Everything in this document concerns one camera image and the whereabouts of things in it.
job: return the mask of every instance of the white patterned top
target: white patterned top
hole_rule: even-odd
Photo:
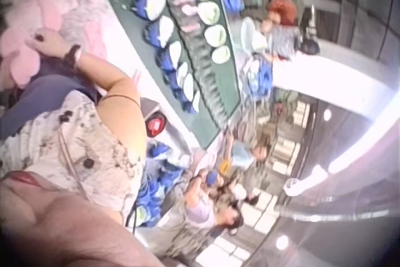
[[[94,203],[121,212],[125,222],[138,195],[144,158],[118,141],[94,103],[79,91],[70,92],[60,109],[40,114],[0,142],[0,178],[25,170],[81,194],[61,151],[59,128],[86,194]]]

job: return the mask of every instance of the pillar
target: pillar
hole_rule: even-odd
[[[303,0],[307,7],[314,6],[315,9],[329,13],[340,14],[341,4],[335,0]]]
[[[321,99],[375,120],[395,95],[379,62],[342,46],[320,41],[321,55],[299,54],[274,64],[274,85]]]

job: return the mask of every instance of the bracelet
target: bracelet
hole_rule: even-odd
[[[76,51],[75,53],[75,65],[78,65],[81,55],[82,55],[82,48],[79,48],[78,51]]]
[[[68,53],[64,57],[64,62],[71,67],[75,67],[75,64],[77,62],[77,52],[80,52],[81,46],[78,44],[75,44],[71,47],[71,49],[68,51]]]

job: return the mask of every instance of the hand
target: hand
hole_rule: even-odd
[[[26,44],[46,56],[60,59],[65,57],[71,49],[71,45],[57,31],[48,28],[38,29],[35,33],[35,39],[27,41]]]
[[[198,176],[200,176],[202,178],[202,180],[206,180],[206,176],[208,174],[209,170],[204,168],[202,170],[199,171],[199,173],[197,174]]]
[[[234,136],[233,136],[233,134],[230,132],[230,130],[227,130],[227,131],[226,131],[225,139],[226,139],[226,141],[228,141],[228,142],[233,142],[233,141],[234,141]]]

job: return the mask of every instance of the cap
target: cap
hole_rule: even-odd
[[[210,171],[206,176],[206,184],[207,186],[211,187],[216,184],[218,180],[218,172],[217,171]]]

